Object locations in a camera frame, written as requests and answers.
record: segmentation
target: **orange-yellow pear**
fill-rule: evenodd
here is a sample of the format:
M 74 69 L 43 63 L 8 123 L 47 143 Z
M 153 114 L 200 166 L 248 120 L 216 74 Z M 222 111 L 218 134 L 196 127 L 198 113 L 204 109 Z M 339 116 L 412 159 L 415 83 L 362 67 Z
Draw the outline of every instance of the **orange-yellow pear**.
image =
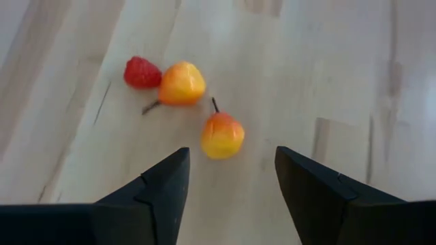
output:
M 245 132 L 233 117 L 218 110 L 212 98 L 215 113 L 207 120 L 201 136 L 201 146 L 211 159 L 227 159 L 239 152 Z
M 160 104 L 193 105 L 206 90 L 206 83 L 197 67 L 181 61 L 168 68 L 162 76 L 158 100 L 142 109 L 142 114 Z

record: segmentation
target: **red raspberry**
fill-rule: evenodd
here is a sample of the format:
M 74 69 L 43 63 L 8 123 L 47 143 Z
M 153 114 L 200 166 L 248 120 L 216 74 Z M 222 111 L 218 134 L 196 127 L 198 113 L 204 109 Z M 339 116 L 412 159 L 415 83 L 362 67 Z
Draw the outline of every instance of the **red raspberry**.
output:
M 150 61 L 133 56 L 126 64 L 124 80 L 136 89 L 155 88 L 161 84 L 162 73 Z

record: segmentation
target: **pear stem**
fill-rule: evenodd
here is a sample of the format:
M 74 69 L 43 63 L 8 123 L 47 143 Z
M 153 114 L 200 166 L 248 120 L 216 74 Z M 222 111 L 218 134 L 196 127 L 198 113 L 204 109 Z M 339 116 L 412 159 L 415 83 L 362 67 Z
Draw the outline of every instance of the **pear stem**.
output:
M 142 115 L 145 115 L 145 114 L 146 114 L 147 112 L 149 112 L 151 109 L 156 108 L 156 107 L 159 106 L 159 105 L 161 105 L 161 102 L 157 100 L 157 101 L 151 103 L 151 104 L 148 105 L 148 106 L 144 106 L 144 107 L 142 108 Z
M 212 103 L 213 103 L 213 107 L 215 108 L 215 112 L 219 113 L 218 105 L 214 97 L 212 97 Z

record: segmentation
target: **toy fruit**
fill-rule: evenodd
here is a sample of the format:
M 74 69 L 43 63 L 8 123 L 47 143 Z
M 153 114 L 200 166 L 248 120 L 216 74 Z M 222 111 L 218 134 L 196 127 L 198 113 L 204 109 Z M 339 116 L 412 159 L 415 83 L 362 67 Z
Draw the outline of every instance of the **toy fruit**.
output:
M 150 61 L 133 56 L 126 64 L 124 81 L 136 89 L 155 88 L 161 84 L 162 73 Z
M 165 72 L 159 87 L 158 100 L 142 109 L 142 114 L 160 104 L 193 105 L 203 96 L 206 83 L 197 67 L 181 61 Z
M 212 98 L 215 113 L 207 120 L 201 136 L 203 151 L 211 159 L 226 159 L 235 155 L 243 144 L 243 126 L 229 114 L 220 112 Z

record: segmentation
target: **wooden surface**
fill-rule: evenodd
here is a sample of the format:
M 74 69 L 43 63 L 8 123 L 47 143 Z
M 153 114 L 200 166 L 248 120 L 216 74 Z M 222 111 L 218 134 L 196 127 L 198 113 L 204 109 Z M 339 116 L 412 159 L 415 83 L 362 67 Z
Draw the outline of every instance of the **wooden surface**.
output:
M 52 25 L 33 23 L 51 41 L 29 45 L 46 51 L 24 67 L 10 52 L 1 68 L 10 88 L 1 101 L 26 95 L 0 104 L 3 203 L 96 201 L 181 146 L 191 148 L 191 176 L 179 244 L 297 244 L 278 145 L 400 198 L 436 198 L 436 1 L 57 4 Z M 157 95 L 124 84 L 132 55 L 163 70 L 196 64 L 204 99 L 141 116 Z M 17 89 L 3 87 L 10 80 Z M 226 161 L 200 150 L 211 96 L 245 128 Z

